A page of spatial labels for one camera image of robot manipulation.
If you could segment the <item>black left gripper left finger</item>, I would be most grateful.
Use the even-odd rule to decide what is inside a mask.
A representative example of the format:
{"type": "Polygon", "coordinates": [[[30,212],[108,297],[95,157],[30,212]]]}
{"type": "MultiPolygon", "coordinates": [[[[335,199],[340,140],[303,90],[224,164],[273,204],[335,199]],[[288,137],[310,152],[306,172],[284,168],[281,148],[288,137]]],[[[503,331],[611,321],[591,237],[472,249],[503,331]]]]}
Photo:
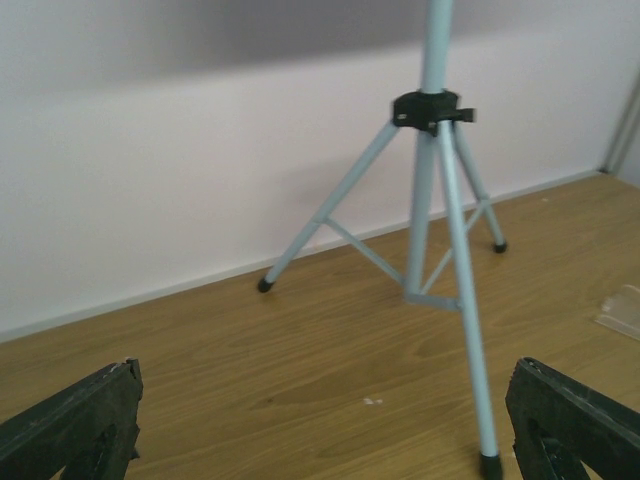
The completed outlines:
{"type": "Polygon", "coordinates": [[[3,479],[122,479],[139,457],[139,362],[109,364],[1,424],[3,479]]]}

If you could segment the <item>clear plastic metronome cover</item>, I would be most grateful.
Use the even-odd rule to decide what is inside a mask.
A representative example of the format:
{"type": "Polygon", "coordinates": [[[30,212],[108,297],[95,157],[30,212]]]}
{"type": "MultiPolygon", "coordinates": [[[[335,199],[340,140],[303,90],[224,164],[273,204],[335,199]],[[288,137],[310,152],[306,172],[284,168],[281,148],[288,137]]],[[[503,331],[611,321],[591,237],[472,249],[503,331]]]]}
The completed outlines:
{"type": "Polygon", "coordinates": [[[595,321],[620,334],[639,339],[639,288],[624,284],[602,304],[595,321]]]}

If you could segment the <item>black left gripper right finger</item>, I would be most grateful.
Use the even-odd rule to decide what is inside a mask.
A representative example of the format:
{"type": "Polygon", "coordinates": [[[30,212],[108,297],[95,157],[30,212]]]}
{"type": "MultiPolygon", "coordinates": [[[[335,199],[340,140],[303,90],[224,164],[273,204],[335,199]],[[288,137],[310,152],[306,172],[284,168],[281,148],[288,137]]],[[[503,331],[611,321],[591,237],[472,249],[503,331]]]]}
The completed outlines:
{"type": "Polygon", "coordinates": [[[506,407],[524,479],[639,477],[639,413],[548,365],[516,362],[506,407]]]}

